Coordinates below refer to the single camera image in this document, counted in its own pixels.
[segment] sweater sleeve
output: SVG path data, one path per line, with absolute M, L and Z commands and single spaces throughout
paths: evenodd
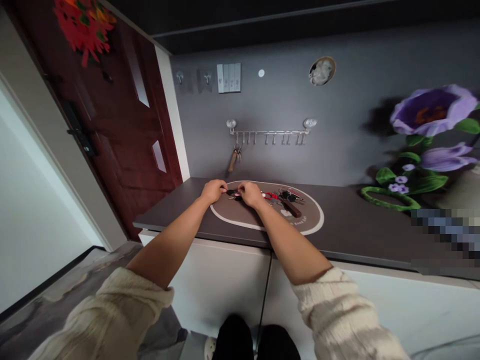
M 64 328 L 48 337 L 30 359 L 136 359 L 145 333 L 173 297 L 172 288 L 165 291 L 118 268 L 95 296 L 72 310 Z
M 333 267 L 314 283 L 292 286 L 313 331 L 317 359 L 408 359 L 397 337 L 382 327 L 374 304 Z

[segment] wall switch panel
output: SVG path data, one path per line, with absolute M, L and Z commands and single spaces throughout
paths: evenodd
M 223 92 L 230 92 L 230 77 L 229 77 L 229 65 L 223 64 Z
M 239 93 L 241 89 L 241 69 L 239 62 L 234 64 L 217 64 L 218 93 Z
M 228 65 L 228 76 L 230 80 L 229 92 L 233 93 L 235 91 L 235 64 Z
M 241 73 L 241 66 L 239 63 L 235 64 L 235 92 L 240 92 L 240 73 Z
M 216 66 L 216 78 L 218 79 L 218 93 L 224 92 L 224 66 L 217 64 Z

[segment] hand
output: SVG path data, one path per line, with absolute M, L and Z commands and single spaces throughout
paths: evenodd
M 241 198 L 248 206 L 257 209 L 259 206 L 266 204 L 260 188 L 253 182 L 244 181 L 238 186 L 238 192 L 241 194 Z
M 220 195 L 227 192 L 227 183 L 223 180 L 211 180 L 205 184 L 200 198 L 205 199 L 209 205 L 216 203 Z

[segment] countertop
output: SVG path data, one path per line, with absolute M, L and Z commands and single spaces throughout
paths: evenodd
M 209 180 L 191 177 L 138 216 L 133 225 L 161 232 L 201 194 Z M 297 188 L 318 202 L 325 221 L 319 231 L 306 238 L 331 260 L 480 280 L 480 268 L 464 259 L 462 252 L 453 251 L 451 243 L 440 242 L 426 228 L 412 225 L 407 214 L 365 201 L 353 188 L 272 182 Z M 272 248 L 266 232 L 229 224 L 210 209 L 196 237 Z

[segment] black pants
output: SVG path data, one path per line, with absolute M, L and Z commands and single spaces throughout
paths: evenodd
M 253 360 L 252 334 L 245 321 L 230 315 L 220 328 L 212 360 Z M 287 330 L 278 325 L 263 328 L 258 345 L 258 360 L 300 360 Z

